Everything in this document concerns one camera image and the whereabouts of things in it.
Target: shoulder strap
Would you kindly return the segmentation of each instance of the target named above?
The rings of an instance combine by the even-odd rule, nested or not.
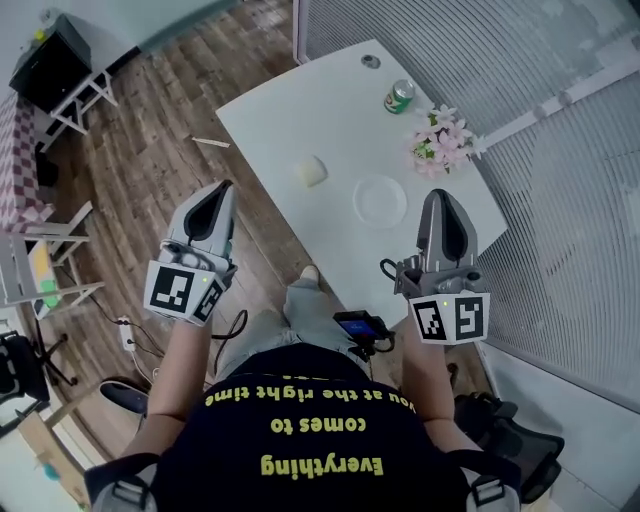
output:
[[[467,512],[519,512],[520,498],[512,487],[500,478],[480,475],[461,468],[471,491],[467,496]]]
[[[151,494],[151,482],[156,476],[157,464],[151,464],[133,477],[121,478],[107,485],[91,507],[93,512],[157,512],[158,506]]]

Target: gray shorts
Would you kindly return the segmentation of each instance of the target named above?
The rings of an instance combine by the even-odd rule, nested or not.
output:
[[[369,367],[350,348],[358,345],[333,319],[327,294],[311,279],[298,279],[287,288],[284,305],[286,321],[274,311],[265,310],[249,322],[238,339],[230,340],[218,361],[216,382],[226,379],[255,354],[295,343],[309,343],[343,354],[368,375]]]

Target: wooden floorboard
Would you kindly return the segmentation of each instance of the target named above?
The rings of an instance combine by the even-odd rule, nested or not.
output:
[[[111,320],[128,315],[163,349],[171,322],[142,307],[147,265],[175,207],[203,185],[232,179],[238,195],[233,256],[239,270],[216,308],[218,332],[243,308],[250,315],[280,311],[286,284],[311,263],[239,150],[191,140],[231,142],[216,109],[295,67],[292,27],[292,5],[285,0],[245,2],[198,23],[128,63],[113,80],[119,107],[99,102],[88,114],[87,136],[67,131],[49,151],[60,168],[57,217],[69,220],[87,200],[94,205],[83,224],[90,249],[78,251],[83,280],[105,281],[95,294],[105,314]],[[92,302],[50,317],[44,331],[50,341],[62,332],[70,337],[62,355],[80,384],[62,388],[67,399],[110,376],[139,378],[117,327]],[[134,334],[142,347],[154,350],[142,331]],[[210,373],[217,346],[212,344]],[[138,351],[138,358],[149,376],[159,365],[151,354]],[[399,352],[376,358],[376,378],[398,385],[399,361]],[[78,418],[111,457],[137,428],[135,417],[98,395],[80,406]]]

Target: black t-shirt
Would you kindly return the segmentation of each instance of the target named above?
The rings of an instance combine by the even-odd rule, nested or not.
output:
[[[519,489],[517,466],[444,454],[413,404],[343,355],[306,344],[257,354],[209,389],[175,444],[89,470],[92,501],[157,463],[163,510],[465,510],[461,466]]]

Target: small handheld device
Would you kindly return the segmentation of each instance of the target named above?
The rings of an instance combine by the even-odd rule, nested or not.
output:
[[[358,344],[353,352],[366,362],[376,352],[391,352],[395,347],[395,332],[387,329],[379,316],[371,316],[366,311],[345,311],[336,313],[333,319]],[[389,340],[389,347],[378,345],[384,340]]]

